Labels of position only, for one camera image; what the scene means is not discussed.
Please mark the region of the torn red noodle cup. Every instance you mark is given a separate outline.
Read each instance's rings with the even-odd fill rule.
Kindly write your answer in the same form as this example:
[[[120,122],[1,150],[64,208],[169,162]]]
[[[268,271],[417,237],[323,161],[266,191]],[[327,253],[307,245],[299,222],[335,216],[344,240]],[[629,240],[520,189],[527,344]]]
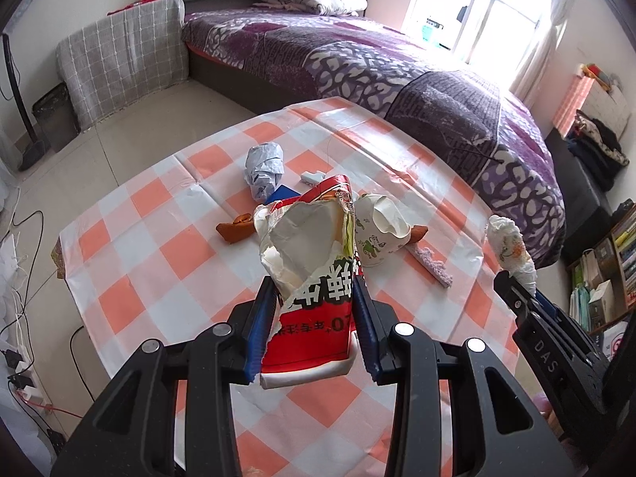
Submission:
[[[351,306],[359,260],[347,176],[256,207],[260,260],[279,294],[260,369],[264,389],[349,373],[358,355]]]

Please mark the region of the crushed cartoon paper cup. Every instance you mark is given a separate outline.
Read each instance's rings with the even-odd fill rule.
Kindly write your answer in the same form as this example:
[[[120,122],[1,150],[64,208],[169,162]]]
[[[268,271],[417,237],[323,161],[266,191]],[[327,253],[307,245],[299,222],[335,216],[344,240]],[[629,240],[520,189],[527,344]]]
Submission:
[[[382,264],[410,240],[412,226],[389,197],[364,194],[355,201],[354,210],[355,240],[363,267]]]

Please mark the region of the blue biscuit box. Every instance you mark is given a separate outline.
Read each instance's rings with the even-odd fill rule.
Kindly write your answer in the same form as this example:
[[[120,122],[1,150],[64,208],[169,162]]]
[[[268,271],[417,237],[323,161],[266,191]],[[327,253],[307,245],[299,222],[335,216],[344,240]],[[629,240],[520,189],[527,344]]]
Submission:
[[[293,204],[301,197],[301,194],[294,191],[293,188],[287,187],[281,184],[276,190],[271,193],[271,196],[265,200],[265,205],[273,204],[274,202],[283,202],[285,206]]]

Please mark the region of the white notched foam strip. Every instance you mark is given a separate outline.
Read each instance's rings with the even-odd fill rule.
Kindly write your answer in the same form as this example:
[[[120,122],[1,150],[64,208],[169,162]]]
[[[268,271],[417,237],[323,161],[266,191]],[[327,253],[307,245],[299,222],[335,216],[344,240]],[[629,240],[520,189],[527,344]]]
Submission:
[[[326,174],[322,171],[315,171],[314,173],[310,173],[309,171],[304,171],[301,174],[301,181],[308,186],[316,186],[321,183],[326,178]]]

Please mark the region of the grey paper ball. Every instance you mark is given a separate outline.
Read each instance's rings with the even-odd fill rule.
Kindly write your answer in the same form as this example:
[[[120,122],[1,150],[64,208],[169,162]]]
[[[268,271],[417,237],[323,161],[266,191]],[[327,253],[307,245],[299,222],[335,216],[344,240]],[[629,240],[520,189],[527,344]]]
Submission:
[[[280,185],[285,164],[283,149],[276,142],[250,147],[245,161],[245,181],[256,202],[266,202]]]

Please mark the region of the white tissue wad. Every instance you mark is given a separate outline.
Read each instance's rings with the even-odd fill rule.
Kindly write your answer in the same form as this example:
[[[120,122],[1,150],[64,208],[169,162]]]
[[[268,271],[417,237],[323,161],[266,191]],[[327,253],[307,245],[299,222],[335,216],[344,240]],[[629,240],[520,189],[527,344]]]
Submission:
[[[486,237],[499,266],[507,270],[531,296],[535,296],[537,271],[518,225],[508,217],[493,214],[488,219]]]

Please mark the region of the orange white checkered tablecloth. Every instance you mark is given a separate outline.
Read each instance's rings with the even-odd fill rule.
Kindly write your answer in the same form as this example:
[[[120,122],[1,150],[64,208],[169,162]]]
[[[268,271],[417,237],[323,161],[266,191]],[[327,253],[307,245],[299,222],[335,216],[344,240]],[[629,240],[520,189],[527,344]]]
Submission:
[[[493,290],[485,240],[491,212],[430,150],[339,98],[304,102],[216,132],[144,170],[59,235],[66,281],[112,378],[147,338],[176,343],[223,321],[265,276],[256,236],[226,243],[215,227],[252,212],[250,147],[275,141],[283,184],[303,171],[346,175],[356,192],[389,196],[421,246],[453,277],[445,290],[405,249],[365,269],[368,291],[402,321],[460,345],[480,337],[514,372],[513,314]],[[348,375],[306,386],[232,389],[241,468],[262,476],[381,476],[395,387],[376,386],[361,357]]]

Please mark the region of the wooden bookshelf with books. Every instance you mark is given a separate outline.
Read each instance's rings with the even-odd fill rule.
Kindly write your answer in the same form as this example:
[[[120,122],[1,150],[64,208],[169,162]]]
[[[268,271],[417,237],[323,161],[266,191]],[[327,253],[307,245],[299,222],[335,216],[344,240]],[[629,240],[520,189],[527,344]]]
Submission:
[[[624,202],[619,211],[609,233],[568,267],[568,316],[591,336],[635,310],[635,202]]]

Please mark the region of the black storage bench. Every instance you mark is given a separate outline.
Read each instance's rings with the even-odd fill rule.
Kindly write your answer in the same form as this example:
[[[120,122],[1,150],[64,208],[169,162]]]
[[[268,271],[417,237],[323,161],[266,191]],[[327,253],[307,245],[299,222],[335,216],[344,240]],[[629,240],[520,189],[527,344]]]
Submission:
[[[566,235],[560,258],[570,266],[584,250],[594,248],[610,233],[613,209],[606,193],[598,187],[582,161],[568,150],[556,128],[552,128],[545,143],[553,158],[565,204]]]

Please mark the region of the purple patterned bed quilt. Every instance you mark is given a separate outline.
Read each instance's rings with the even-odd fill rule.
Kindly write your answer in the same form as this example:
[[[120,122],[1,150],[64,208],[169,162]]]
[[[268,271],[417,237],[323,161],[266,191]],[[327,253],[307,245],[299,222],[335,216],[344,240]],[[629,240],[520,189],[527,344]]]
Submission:
[[[254,113],[341,97],[399,128],[520,229],[538,267],[554,263],[566,213],[529,110],[450,54],[360,17],[264,8],[189,14],[190,73]]]

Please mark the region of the pile of folded clothes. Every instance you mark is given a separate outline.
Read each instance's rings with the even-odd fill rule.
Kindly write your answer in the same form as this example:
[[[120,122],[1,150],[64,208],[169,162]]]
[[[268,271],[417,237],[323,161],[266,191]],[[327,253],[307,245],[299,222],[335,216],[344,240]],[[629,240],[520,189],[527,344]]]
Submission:
[[[581,110],[574,114],[566,143],[568,151],[581,161],[603,192],[609,192],[618,174],[630,165],[616,134]]]

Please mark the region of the grey plaid cushion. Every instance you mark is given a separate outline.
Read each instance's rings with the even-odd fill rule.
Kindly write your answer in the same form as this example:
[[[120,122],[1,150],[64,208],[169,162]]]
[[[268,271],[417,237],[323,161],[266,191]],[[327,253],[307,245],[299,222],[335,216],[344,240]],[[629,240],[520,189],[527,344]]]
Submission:
[[[60,41],[57,71],[82,130],[188,78],[183,0],[154,0],[95,21]]]

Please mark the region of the black waste basket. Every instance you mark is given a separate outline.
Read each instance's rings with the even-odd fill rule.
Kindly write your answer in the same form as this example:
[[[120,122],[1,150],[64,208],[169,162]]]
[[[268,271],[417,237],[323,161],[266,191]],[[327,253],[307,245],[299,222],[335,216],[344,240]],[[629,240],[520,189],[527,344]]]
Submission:
[[[54,152],[65,149],[79,135],[77,115],[64,82],[57,84],[36,101],[31,112]]]

